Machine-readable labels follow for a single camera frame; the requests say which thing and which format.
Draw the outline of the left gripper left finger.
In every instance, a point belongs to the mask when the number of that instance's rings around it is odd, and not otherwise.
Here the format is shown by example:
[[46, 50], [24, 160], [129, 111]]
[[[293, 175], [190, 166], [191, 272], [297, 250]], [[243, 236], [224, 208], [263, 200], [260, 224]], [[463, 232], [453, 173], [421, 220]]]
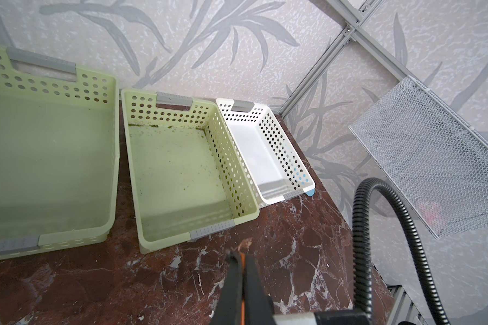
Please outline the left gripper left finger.
[[241, 324], [243, 316], [243, 258], [237, 251], [228, 251], [224, 286], [210, 324]]

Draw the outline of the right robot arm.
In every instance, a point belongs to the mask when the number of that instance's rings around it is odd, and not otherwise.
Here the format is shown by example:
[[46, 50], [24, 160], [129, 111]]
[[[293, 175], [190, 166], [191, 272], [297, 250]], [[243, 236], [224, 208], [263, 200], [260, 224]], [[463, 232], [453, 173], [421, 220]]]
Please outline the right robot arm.
[[[319, 253], [310, 268], [309, 291], [301, 296], [302, 311], [352, 310], [352, 224], [338, 210], [320, 179], [315, 180], [314, 197], [309, 199], [317, 214], [317, 224], [306, 230], [305, 245], [313, 238]], [[373, 259], [373, 324], [388, 324], [399, 306], [389, 287], [404, 285], [429, 324], [434, 324], [416, 275], [404, 232], [392, 215], [371, 215]]]

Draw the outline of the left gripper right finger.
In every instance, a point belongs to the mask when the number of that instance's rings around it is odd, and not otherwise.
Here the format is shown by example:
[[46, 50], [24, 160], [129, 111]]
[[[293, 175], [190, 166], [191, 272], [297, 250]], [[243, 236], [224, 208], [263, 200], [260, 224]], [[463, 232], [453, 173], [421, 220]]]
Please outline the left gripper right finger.
[[243, 323], [274, 324], [273, 312], [264, 293], [254, 258], [243, 256]]

